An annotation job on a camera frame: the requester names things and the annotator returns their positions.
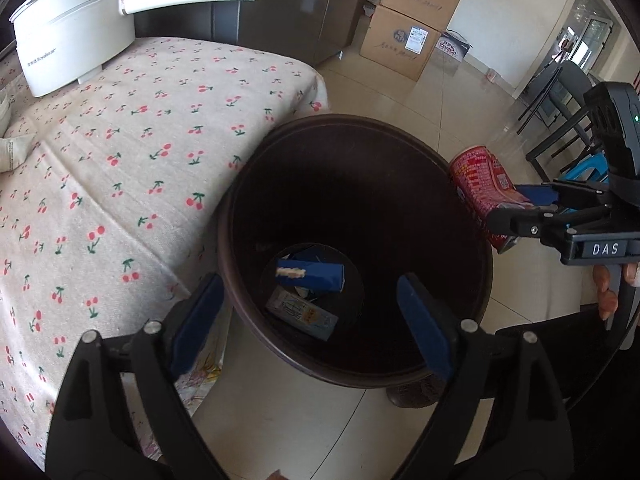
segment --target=wall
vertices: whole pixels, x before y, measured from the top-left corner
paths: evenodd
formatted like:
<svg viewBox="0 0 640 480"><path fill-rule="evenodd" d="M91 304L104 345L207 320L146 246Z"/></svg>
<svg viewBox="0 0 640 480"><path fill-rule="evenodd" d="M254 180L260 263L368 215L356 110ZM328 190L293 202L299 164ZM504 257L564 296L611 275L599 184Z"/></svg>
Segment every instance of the wall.
<svg viewBox="0 0 640 480"><path fill-rule="evenodd" d="M470 54L516 88L554 30L567 0L461 0L449 28Z"/></svg>
<svg viewBox="0 0 640 480"><path fill-rule="evenodd" d="M633 84L640 71L640 52L626 30L624 35L626 44L609 80Z"/></svg>

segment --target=screw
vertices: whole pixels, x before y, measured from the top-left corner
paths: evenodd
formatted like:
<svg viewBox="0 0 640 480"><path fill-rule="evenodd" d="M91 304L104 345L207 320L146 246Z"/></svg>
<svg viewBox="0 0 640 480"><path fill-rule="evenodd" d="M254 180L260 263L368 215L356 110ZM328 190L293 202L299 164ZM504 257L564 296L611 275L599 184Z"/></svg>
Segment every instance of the screw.
<svg viewBox="0 0 640 480"><path fill-rule="evenodd" d="M538 342L538 336L535 335L533 332L525 332L524 334L522 334L522 338L527 343L533 344Z"/></svg>
<svg viewBox="0 0 640 480"><path fill-rule="evenodd" d="M98 333L95 330L87 330L82 334L82 342L83 343L93 343L95 338L98 337Z"/></svg>
<svg viewBox="0 0 640 480"><path fill-rule="evenodd" d="M460 321L460 328L465 332L469 332L472 334L476 330L478 330L478 323L476 323L473 319L463 319Z"/></svg>
<svg viewBox="0 0 640 480"><path fill-rule="evenodd" d="M145 334L148 335L157 334L162 330L162 323L159 321L147 321L143 330L145 331Z"/></svg>

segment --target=blue carton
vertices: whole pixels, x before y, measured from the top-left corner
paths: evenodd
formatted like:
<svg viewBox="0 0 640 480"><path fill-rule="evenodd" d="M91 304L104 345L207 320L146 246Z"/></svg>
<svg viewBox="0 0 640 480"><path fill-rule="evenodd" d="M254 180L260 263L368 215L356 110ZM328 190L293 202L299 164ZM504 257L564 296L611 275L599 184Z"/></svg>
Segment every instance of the blue carton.
<svg viewBox="0 0 640 480"><path fill-rule="evenodd" d="M276 281L285 286L301 286L314 292L341 292L344 265L302 260L278 260Z"/></svg>

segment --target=stacked cardboard boxes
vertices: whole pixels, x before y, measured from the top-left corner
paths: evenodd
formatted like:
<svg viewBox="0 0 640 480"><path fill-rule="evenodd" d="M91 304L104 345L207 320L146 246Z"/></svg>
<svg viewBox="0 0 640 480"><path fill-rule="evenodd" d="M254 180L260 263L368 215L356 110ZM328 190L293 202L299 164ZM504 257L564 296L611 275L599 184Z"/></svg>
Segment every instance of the stacked cardboard boxes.
<svg viewBox="0 0 640 480"><path fill-rule="evenodd" d="M460 0L382 0L360 55L417 81Z"/></svg>

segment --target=chair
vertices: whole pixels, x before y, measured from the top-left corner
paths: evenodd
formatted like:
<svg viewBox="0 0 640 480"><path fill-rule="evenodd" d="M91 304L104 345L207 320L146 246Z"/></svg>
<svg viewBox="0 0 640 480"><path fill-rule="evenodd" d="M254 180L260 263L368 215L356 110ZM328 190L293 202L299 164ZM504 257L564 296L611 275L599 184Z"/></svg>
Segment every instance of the chair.
<svg viewBox="0 0 640 480"><path fill-rule="evenodd" d="M562 98L558 94L556 88L557 85L561 85L573 99L580 105L580 109L572 114L569 108L562 102ZM534 99L531 105L525 110L524 114L520 118L524 117L528 112L529 117L525 123L519 128L520 133L524 127L529 123L533 115L536 114L545 99L549 101L558 109L558 111L566 119L566 123L556 129L550 136L539 143L533 150L526 155L526 159L531 163L533 168L539 174L543 181L548 182L549 177L536 160L543 152L551 148L558 140L565 136L569 131L575 130L578 137L585 146L591 144L591 138L583 127L580 126L580 122L587 116L588 108L584 103L584 93L592 88L589 77L572 61L565 61L554 72L549 82L543 88L539 95Z"/></svg>
<svg viewBox="0 0 640 480"><path fill-rule="evenodd" d="M607 173L609 171L609 165L607 159L602 152L591 155L585 158L582 162L578 163L574 168L567 171L560 177L560 180L577 180L585 171L591 170L590 175L587 177L587 181L592 182L605 182L607 179Z"/></svg>

